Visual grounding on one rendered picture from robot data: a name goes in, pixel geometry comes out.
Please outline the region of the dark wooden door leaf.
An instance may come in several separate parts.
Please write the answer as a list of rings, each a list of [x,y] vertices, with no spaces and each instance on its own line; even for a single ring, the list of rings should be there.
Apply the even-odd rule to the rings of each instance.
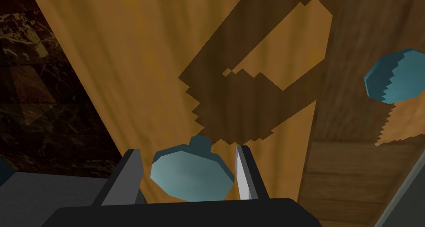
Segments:
[[[425,136],[376,146],[394,105],[370,99],[381,56],[425,51],[425,0],[336,0],[298,202],[322,227],[374,227],[425,149]]]

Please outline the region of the teal round knob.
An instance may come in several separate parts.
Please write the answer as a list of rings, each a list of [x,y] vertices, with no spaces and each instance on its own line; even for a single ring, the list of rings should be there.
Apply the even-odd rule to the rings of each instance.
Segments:
[[[425,91],[425,53],[404,49],[380,57],[364,76],[367,95],[394,104]]]
[[[168,195],[187,202],[221,201],[234,185],[234,175],[212,142],[201,135],[155,153],[150,178]]]

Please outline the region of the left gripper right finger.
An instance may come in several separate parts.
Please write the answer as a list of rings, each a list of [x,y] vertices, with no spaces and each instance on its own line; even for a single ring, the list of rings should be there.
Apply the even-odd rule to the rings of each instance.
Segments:
[[[236,145],[235,168],[240,199],[269,199],[266,187],[248,146]]]

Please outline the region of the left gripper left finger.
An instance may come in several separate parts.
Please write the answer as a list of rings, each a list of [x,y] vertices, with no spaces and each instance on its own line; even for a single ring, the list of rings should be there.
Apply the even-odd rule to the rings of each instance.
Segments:
[[[140,190],[144,169],[140,149],[128,149],[92,206],[143,204]]]

